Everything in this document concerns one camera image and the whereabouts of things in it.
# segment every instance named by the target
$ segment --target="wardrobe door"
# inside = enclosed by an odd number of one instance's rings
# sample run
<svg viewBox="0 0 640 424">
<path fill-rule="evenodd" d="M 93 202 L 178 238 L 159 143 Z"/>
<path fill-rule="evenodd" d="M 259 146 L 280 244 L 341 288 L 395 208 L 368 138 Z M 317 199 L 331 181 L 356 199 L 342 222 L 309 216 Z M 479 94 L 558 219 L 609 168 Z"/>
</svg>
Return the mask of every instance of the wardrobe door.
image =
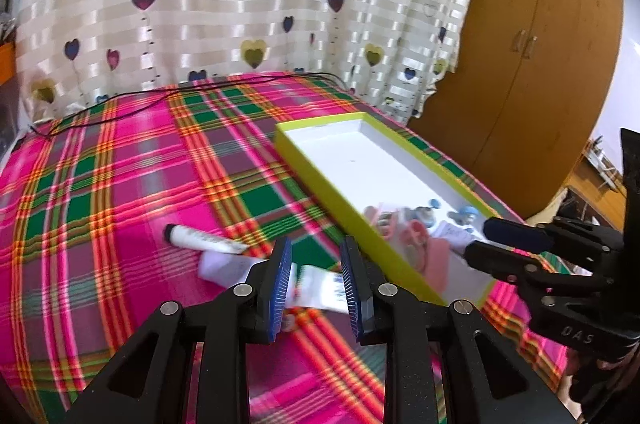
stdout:
<svg viewBox="0 0 640 424">
<path fill-rule="evenodd" d="M 470 168 L 498 118 L 537 0 L 471 0 L 455 73 L 437 83 L 409 128 Z"/>
<path fill-rule="evenodd" d="M 521 216 L 575 166 L 618 57 L 623 0 L 540 0 L 504 109 L 471 171 Z"/>
</svg>

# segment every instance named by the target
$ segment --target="triangular cutout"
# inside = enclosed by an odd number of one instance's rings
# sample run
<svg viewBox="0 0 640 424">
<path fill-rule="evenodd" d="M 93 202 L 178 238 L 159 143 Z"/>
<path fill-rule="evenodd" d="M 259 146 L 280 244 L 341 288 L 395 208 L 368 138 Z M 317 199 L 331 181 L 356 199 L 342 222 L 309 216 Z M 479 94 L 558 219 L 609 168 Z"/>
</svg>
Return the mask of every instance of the triangular cutout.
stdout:
<svg viewBox="0 0 640 424">
<path fill-rule="evenodd" d="M 108 388 L 134 399 L 139 399 L 145 390 L 146 376 L 158 344 L 158 334 L 146 336 L 139 347 L 111 376 Z"/>
<path fill-rule="evenodd" d="M 527 380 L 500 353 L 491 340 L 482 332 L 476 333 L 475 339 L 494 399 L 500 400 L 526 391 L 529 387 Z"/>
</svg>

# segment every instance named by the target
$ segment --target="tablecloth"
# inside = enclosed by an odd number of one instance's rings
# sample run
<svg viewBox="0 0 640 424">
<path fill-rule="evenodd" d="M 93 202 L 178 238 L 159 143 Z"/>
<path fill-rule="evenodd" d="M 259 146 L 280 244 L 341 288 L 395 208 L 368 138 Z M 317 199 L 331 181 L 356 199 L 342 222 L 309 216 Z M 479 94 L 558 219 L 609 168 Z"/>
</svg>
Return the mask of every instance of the tablecloth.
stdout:
<svg viewBox="0 0 640 424">
<path fill-rule="evenodd" d="M 0 373 L 38 422 L 60 422 L 160 303 L 221 291 L 197 277 L 197 252 L 163 241 L 167 223 L 241 240 L 260 257 L 288 235 L 293 261 L 337 269 L 342 232 L 276 153 L 278 122 L 368 112 L 515 218 L 444 154 L 325 80 L 222 81 L 168 87 L 178 91 L 159 102 L 156 92 L 120 96 L 42 126 L 76 127 L 28 135 L 0 176 Z M 482 310 L 555 389 L 564 347 L 528 332 L 513 287 L 498 283 Z M 358 346 L 344 315 L 292 313 L 292 331 L 249 347 L 252 419 L 380 422 L 384 349 Z"/>
</svg>

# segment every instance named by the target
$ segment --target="white wall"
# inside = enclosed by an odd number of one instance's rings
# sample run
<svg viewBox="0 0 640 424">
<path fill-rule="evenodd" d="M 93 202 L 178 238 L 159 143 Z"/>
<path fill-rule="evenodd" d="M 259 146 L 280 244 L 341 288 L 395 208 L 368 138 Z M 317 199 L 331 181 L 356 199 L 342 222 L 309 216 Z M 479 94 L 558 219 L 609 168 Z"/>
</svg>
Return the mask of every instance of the white wall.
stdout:
<svg viewBox="0 0 640 424">
<path fill-rule="evenodd" d="M 624 0 L 620 52 L 609 94 L 593 129 L 604 154 L 622 171 L 620 128 L 640 132 L 640 0 Z"/>
</svg>

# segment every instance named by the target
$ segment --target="black cap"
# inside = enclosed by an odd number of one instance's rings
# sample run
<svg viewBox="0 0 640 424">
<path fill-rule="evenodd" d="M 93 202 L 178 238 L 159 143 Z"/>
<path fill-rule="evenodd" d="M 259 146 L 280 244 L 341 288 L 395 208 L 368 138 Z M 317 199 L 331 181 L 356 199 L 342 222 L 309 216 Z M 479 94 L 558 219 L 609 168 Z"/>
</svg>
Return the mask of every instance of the black cap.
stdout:
<svg viewBox="0 0 640 424">
<path fill-rule="evenodd" d="M 164 240 L 167 243 L 171 243 L 171 231 L 176 226 L 175 223 L 167 223 L 166 227 L 164 227 Z"/>
</svg>

